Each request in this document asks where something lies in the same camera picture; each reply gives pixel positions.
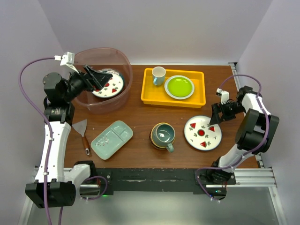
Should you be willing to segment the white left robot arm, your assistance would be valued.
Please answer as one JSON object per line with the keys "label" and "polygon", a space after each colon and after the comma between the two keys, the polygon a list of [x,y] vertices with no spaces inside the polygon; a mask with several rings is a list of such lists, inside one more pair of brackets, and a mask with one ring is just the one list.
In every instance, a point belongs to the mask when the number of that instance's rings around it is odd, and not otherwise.
{"label": "white left robot arm", "polygon": [[91,160],[76,162],[73,168],[64,170],[66,145],[75,112],[72,100],[83,91],[102,90],[112,79],[110,73],[95,71],[87,65],[83,68],[84,72],[72,72],[68,79],[56,72],[43,78],[45,144],[34,182],[25,187],[26,195],[38,208],[71,206],[80,185],[83,182],[92,184],[97,179]]}

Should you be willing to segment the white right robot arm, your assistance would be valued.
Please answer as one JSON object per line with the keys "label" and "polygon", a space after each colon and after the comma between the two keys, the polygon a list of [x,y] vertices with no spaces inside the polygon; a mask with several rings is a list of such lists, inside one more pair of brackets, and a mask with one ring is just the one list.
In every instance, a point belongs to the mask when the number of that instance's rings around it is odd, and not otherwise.
{"label": "white right robot arm", "polygon": [[228,181],[235,168],[247,158],[269,149],[279,117],[265,108],[261,94],[254,92],[251,87],[240,88],[235,101],[231,101],[229,92],[221,88],[217,89],[216,95],[220,96],[221,101],[211,106],[211,126],[233,120],[238,113],[245,114],[236,133],[234,146],[213,162],[205,173],[210,182],[220,184]]}

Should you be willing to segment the transparent pink plastic bin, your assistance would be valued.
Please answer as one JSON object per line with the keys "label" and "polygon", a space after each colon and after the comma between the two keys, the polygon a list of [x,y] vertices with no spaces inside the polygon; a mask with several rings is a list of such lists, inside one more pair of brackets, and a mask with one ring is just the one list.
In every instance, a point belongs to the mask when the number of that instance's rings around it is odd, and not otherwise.
{"label": "transparent pink plastic bin", "polygon": [[124,53],[108,47],[88,49],[75,54],[74,65],[77,69],[89,65],[96,71],[113,75],[102,90],[84,91],[76,97],[74,102],[78,105],[86,107],[93,114],[103,114],[118,110],[127,102],[133,83],[133,70]]}

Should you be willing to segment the lime green small plate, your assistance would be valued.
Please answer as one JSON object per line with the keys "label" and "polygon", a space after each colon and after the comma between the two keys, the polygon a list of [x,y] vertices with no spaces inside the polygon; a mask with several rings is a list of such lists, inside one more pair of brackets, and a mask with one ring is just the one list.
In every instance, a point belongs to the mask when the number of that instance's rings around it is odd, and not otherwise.
{"label": "lime green small plate", "polygon": [[188,96],[192,89],[192,83],[185,77],[173,77],[167,85],[168,91],[177,97]]}

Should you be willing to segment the white scalloped plate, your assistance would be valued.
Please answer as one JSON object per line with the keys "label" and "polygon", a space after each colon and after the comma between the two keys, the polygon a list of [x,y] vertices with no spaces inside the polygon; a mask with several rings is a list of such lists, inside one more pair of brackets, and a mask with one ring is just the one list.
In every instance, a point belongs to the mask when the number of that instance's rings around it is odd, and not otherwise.
{"label": "white scalloped plate", "polygon": [[174,75],[169,77],[164,88],[166,93],[177,100],[184,100],[191,97],[195,91],[192,80],[183,75]]}

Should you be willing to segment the yellow plastic tray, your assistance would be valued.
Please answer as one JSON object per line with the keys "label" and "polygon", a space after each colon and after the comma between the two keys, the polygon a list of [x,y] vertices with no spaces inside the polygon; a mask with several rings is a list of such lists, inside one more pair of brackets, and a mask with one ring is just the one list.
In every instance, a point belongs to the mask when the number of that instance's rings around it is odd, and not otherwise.
{"label": "yellow plastic tray", "polygon": [[144,71],[141,100],[144,104],[149,105],[165,105],[189,108],[201,108],[206,104],[204,73],[197,71],[172,70],[167,69],[165,79],[168,80],[172,76],[185,76],[191,80],[194,85],[194,92],[190,97],[180,100],[171,97],[165,90],[167,85],[162,84],[156,86],[153,84],[152,68]]}

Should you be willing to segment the teal glazed mug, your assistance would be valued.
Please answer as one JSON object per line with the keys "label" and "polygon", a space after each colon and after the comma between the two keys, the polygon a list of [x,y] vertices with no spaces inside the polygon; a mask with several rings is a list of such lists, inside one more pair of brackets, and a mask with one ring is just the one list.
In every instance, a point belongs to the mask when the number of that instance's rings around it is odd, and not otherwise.
{"label": "teal glazed mug", "polygon": [[152,130],[157,133],[158,137],[162,141],[169,142],[165,150],[167,150],[170,153],[174,152],[173,143],[175,141],[175,135],[176,135],[174,128],[168,123],[161,122],[156,124]]}

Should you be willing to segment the light blue ceramic mug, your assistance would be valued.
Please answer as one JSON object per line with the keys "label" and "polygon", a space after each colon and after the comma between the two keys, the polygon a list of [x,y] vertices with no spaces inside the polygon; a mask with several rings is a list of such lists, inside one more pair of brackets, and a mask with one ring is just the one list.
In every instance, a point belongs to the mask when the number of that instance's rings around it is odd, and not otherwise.
{"label": "light blue ceramic mug", "polygon": [[166,70],[163,67],[155,67],[152,69],[153,84],[160,86],[164,83]]}

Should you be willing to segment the mint green divided dish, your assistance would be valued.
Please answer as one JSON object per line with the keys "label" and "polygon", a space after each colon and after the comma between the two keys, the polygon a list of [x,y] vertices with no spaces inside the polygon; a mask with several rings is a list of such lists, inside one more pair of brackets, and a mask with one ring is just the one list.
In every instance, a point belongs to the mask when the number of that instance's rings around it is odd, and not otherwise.
{"label": "mint green divided dish", "polygon": [[133,130],[125,122],[118,120],[99,134],[90,146],[102,160],[108,160],[132,137]]}

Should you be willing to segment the wooden handled metal scraper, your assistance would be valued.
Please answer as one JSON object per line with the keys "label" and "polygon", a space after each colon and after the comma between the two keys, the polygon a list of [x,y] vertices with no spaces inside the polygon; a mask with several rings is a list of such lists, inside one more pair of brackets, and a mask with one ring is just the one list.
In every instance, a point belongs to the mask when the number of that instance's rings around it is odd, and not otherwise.
{"label": "wooden handled metal scraper", "polygon": [[86,155],[90,156],[90,144],[88,142],[87,137],[85,136],[85,132],[87,128],[87,119],[73,124],[72,127],[82,137],[82,144],[86,152]]}

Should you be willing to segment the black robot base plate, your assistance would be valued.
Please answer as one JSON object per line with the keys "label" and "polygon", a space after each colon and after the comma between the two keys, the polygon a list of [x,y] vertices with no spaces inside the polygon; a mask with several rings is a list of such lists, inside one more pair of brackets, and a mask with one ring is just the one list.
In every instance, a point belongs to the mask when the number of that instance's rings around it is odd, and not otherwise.
{"label": "black robot base plate", "polygon": [[223,199],[227,188],[236,184],[235,175],[228,181],[207,178],[205,170],[196,169],[155,169],[155,168],[98,168],[97,175],[106,178],[108,187],[105,188],[103,179],[93,179],[84,182],[79,189],[82,197],[96,197],[104,192],[113,195],[115,192],[192,192],[201,195],[206,191],[213,197]]}

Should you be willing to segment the aluminium frame rail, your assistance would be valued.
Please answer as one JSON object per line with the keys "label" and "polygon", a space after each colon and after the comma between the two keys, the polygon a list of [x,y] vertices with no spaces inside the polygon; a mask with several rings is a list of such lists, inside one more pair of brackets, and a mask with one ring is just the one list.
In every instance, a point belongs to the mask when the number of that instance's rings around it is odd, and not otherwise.
{"label": "aluminium frame rail", "polygon": [[277,186],[272,168],[241,168],[235,170],[236,186],[274,188]]}

